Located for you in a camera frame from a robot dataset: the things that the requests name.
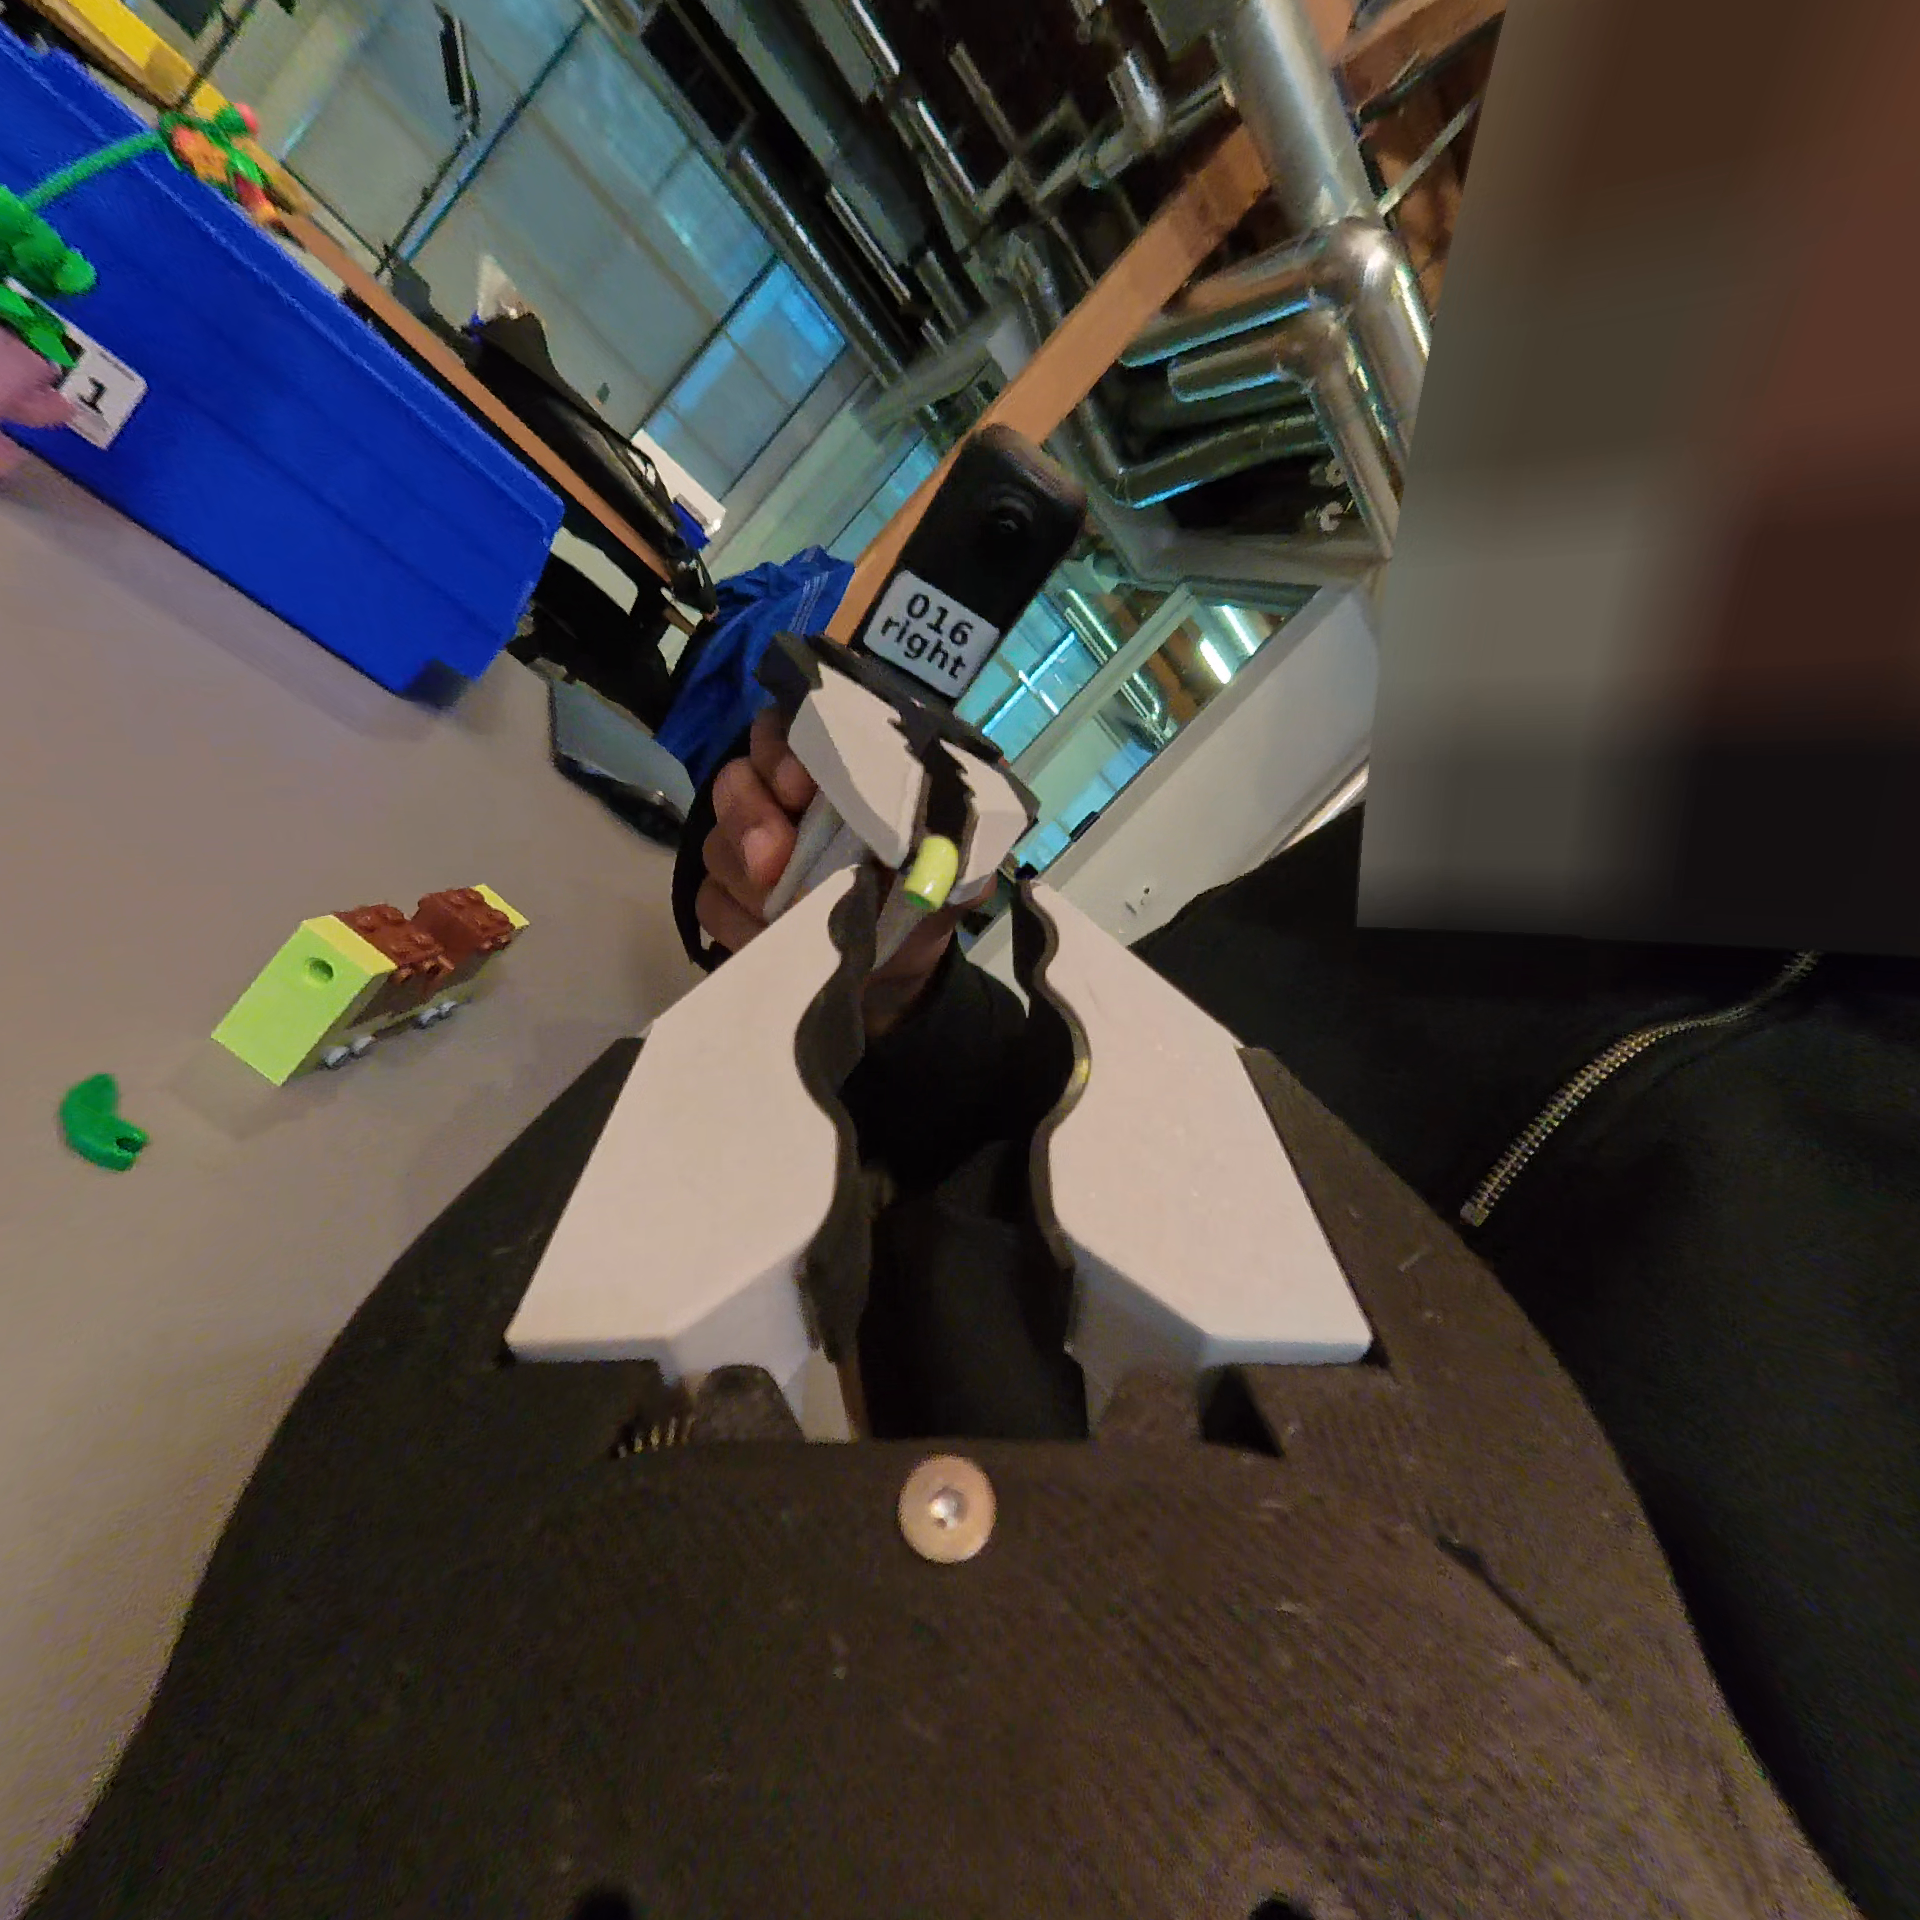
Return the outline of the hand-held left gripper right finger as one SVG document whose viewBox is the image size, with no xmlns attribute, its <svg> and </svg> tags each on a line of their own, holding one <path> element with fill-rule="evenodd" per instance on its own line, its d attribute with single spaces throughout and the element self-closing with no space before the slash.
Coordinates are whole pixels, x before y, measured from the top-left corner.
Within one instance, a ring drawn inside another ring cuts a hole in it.
<svg viewBox="0 0 1920 1920">
<path fill-rule="evenodd" d="M 1142 1373 L 1369 1356 L 1374 1328 L 1236 1036 L 1039 879 L 1020 886 L 1014 964 L 1052 1054 L 1031 1193 L 1069 1273 L 1091 1423 Z"/>
</svg>

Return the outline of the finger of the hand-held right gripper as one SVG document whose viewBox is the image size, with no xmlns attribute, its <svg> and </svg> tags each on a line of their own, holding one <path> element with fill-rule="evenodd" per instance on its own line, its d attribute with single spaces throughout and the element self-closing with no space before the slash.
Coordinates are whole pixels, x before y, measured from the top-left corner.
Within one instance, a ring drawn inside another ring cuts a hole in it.
<svg viewBox="0 0 1920 1920">
<path fill-rule="evenodd" d="M 948 905 L 974 901 L 1035 825 L 1035 796 L 1000 757 L 926 756 L 926 831 L 948 836 L 961 870 Z"/>
<path fill-rule="evenodd" d="M 788 750 L 883 866 L 904 866 L 926 772 L 900 709 L 855 680 L 824 680 L 788 722 Z"/>
</svg>

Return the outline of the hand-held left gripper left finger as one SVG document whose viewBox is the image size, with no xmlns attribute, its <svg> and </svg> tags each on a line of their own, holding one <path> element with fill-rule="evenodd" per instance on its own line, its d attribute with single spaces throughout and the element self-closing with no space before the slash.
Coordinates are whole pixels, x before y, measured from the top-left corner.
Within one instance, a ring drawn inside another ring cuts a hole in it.
<svg viewBox="0 0 1920 1920">
<path fill-rule="evenodd" d="M 868 1190 L 843 1087 L 878 878 L 843 870 L 660 1013 L 507 1328 L 520 1362 L 754 1365 L 813 1437 L 862 1406 Z"/>
</svg>

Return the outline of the brown and lime brick assembly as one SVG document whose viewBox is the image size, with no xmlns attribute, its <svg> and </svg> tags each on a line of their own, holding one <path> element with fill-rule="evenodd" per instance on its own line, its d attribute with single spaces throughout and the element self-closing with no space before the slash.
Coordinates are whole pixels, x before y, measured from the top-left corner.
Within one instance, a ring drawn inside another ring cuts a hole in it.
<svg viewBox="0 0 1920 1920">
<path fill-rule="evenodd" d="M 405 1032 L 455 1018 L 529 929 L 489 883 L 303 919 L 212 1040 L 268 1083 L 338 1072 Z"/>
</svg>

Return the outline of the person's right hand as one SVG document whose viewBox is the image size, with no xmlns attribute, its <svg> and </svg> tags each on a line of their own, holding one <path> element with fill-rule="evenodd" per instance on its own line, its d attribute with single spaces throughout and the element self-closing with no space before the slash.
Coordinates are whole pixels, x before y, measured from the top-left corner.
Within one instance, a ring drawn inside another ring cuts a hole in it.
<svg viewBox="0 0 1920 1920">
<path fill-rule="evenodd" d="M 713 825 L 702 842 L 694 924 L 732 956 L 769 925 L 767 903 L 795 858 L 819 781 L 788 744 L 788 718 L 765 708 L 711 781 Z"/>
</svg>

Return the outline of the blue jacket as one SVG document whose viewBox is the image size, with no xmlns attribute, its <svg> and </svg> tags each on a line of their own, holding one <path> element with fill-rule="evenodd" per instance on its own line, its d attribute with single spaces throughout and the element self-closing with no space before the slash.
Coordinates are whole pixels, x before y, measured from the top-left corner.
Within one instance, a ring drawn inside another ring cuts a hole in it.
<svg viewBox="0 0 1920 1920">
<path fill-rule="evenodd" d="M 759 664 L 781 631 L 823 633 L 852 583 L 855 563 L 813 543 L 716 586 L 716 605 L 688 638 L 654 736 L 694 788 L 718 770 L 767 706 Z"/>
</svg>

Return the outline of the wooden beam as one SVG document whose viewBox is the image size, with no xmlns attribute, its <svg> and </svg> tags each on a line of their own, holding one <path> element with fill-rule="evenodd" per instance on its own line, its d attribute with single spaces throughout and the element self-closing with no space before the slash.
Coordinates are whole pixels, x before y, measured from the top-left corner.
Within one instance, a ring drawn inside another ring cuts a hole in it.
<svg viewBox="0 0 1920 1920">
<path fill-rule="evenodd" d="M 1507 12 L 1507 4 L 1391 4 L 1370 23 L 1329 39 L 1319 12 L 1305 8 L 1350 116 L 1438 65 Z M 1007 424 L 1031 439 L 1048 438 L 1121 364 L 1123 350 L 1199 282 L 1283 247 L 1294 233 L 1240 123 L 1043 339 L 984 424 Z M 1352 549 L 1365 570 L 1389 563 L 1394 554 L 1380 558 L 1367 527 Z"/>
</svg>

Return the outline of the grey flat panel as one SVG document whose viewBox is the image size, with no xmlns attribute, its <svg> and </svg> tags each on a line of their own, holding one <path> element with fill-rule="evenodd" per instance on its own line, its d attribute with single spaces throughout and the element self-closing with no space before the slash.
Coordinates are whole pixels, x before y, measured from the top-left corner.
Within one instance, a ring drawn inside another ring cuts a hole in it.
<svg viewBox="0 0 1920 1920">
<path fill-rule="evenodd" d="M 694 808 L 686 765 L 624 708 L 588 684 L 547 684 L 554 768 L 634 831 L 677 847 Z"/>
</svg>

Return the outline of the black office chair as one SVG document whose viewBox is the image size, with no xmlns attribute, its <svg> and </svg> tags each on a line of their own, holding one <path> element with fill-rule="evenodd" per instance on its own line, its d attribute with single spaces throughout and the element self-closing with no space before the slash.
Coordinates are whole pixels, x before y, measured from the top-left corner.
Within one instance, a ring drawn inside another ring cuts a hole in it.
<svg viewBox="0 0 1920 1920">
<path fill-rule="evenodd" d="M 562 530 L 608 559 L 634 588 L 634 598 L 620 605 L 578 561 L 552 555 L 535 588 L 532 638 L 523 653 L 552 660 L 570 677 L 660 732 L 678 693 L 678 669 L 662 653 L 667 605 L 674 601 L 698 615 L 713 615 L 718 593 L 709 567 L 688 542 L 658 467 L 564 380 L 537 311 L 477 320 L 468 326 L 468 338 L 474 378 L 585 480 L 667 567 L 658 576 L 596 515 L 568 504 Z"/>
</svg>

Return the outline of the silver ventilation pipes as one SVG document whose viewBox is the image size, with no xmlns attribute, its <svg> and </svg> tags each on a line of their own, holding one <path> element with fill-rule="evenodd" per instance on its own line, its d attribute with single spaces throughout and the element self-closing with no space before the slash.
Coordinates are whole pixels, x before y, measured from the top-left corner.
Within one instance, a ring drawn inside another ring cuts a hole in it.
<svg viewBox="0 0 1920 1920">
<path fill-rule="evenodd" d="M 1350 109 L 1305 4 L 1149 2 L 1168 54 L 1207 39 L 1294 237 L 1199 282 L 1121 352 L 1185 404 L 1292 380 L 1367 540 L 1394 549 L 1430 353 L 1428 304 L 1380 216 Z"/>
</svg>

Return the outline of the scatter of green leaf pieces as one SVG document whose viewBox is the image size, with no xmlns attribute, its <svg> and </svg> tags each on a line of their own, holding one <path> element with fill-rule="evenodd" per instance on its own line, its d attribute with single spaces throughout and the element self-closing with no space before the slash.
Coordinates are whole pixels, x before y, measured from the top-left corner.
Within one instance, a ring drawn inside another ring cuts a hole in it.
<svg viewBox="0 0 1920 1920">
<path fill-rule="evenodd" d="M 133 1169 L 150 1143 L 148 1129 L 125 1112 L 121 1082 L 108 1069 L 60 1094 L 58 1129 L 75 1156 L 105 1171 Z"/>
</svg>

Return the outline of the blue plastic crate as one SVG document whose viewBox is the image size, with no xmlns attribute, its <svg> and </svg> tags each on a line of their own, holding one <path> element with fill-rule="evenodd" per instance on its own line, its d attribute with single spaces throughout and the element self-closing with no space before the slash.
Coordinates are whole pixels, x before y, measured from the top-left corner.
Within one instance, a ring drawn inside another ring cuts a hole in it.
<svg viewBox="0 0 1920 1920">
<path fill-rule="evenodd" d="M 75 58 L 4 30 L 12 193 L 150 128 Z M 41 216 L 99 283 L 54 302 L 75 417 L 23 427 L 25 448 L 384 689 L 440 700 L 479 680 L 529 610 L 559 493 L 162 155 Z"/>
</svg>

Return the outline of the orange brick flower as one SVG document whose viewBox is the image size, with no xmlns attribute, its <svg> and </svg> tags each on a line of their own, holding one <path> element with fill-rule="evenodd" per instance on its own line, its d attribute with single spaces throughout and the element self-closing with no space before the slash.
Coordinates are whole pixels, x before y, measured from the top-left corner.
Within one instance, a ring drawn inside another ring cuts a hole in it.
<svg viewBox="0 0 1920 1920">
<path fill-rule="evenodd" d="M 270 183 L 268 160 L 259 148 L 252 107 L 228 103 L 210 111 L 162 107 L 156 121 L 136 133 L 99 146 L 46 174 L 12 200 L 26 211 L 43 211 L 110 171 L 160 155 L 181 174 L 201 180 L 254 223 L 279 225 L 282 204 Z"/>
</svg>

